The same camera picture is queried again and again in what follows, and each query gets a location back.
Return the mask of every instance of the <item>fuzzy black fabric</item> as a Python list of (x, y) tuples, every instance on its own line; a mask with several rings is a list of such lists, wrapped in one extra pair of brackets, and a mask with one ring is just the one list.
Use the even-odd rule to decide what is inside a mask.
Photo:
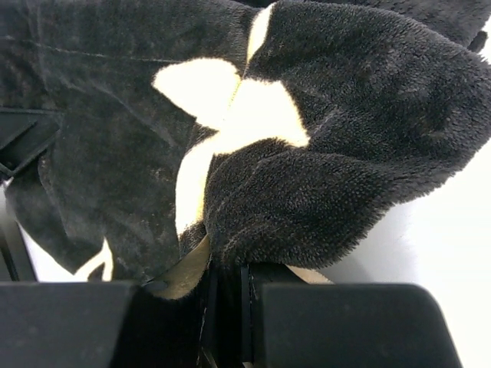
[[(491, 73), (466, 48), (491, 0), (339, 2), (3, 0), (0, 103), (64, 113), (8, 187), (20, 223), (87, 279), (103, 244), (109, 279), (146, 281), (205, 232), (223, 265), (346, 255), (489, 139)], [(200, 145), (210, 165), (176, 188)], [(180, 225), (176, 190), (199, 186)]]

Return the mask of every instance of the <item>black plush fabric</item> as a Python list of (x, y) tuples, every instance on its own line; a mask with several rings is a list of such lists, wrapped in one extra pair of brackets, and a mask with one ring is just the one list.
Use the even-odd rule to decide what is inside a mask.
[[(148, 280), (205, 232), (223, 265), (346, 255), (491, 136), (491, 73), (470, 51), (491, 0), (339, 2), (0, 2), (2, 106), (64, 113), (8, 187), (20, 223), (72, 273), (107, 244), (88, 279)], [(201, 143), (203, 210), (177, 234)], [(198, 176), (183, 183), (178, 203)]]

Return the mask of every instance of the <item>white background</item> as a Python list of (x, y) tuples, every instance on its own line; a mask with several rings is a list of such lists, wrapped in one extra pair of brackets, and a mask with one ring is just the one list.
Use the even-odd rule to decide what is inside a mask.
[[(491, 60), (491, 40), (482, 54)], [(424, 286), (440, 304), (465, 368), (491, 367), (490, 167), (488, 143), (444, 187), (393, 208), (351, 255), (324, 271), (336, 283)], [(26, 238), (40, 281), (76, 281)]]

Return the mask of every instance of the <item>black clip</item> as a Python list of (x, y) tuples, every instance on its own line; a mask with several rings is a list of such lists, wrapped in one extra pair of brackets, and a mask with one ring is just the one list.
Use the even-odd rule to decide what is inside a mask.
[(56, 139), (61, 114), (0, 107), (0, 175), (16, 176)]

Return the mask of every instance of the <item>black suede fabric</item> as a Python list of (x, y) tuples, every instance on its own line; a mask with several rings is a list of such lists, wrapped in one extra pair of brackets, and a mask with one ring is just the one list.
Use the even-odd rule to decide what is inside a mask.
[[(111, 279), (146, 281), (205, 232), (225, 266), (339, 260), (491, 136), (489, 65), (467, 49), (486, 42), (491, 0), (339, 2), (275, 3), (248, 59), (259, 6), (271, 2), (2, 1), (2, 106), (64, 113), (57, 142), (8, 187), (20, 223), (72, 273), (105, 239)], [(308, 142), (215, 154), (203, 217), (178, 237), (181, 162), (217, 130), (152, 83), (196, 59), (233, 66), (238, 90), (282, 86)], [(191, 94), (197, 79), (181, 87)], [(283, 111), (264, 102), (251, 97), (251, 116), (280, 127)], [(102, 274), (101, 264), (88, 279)]]

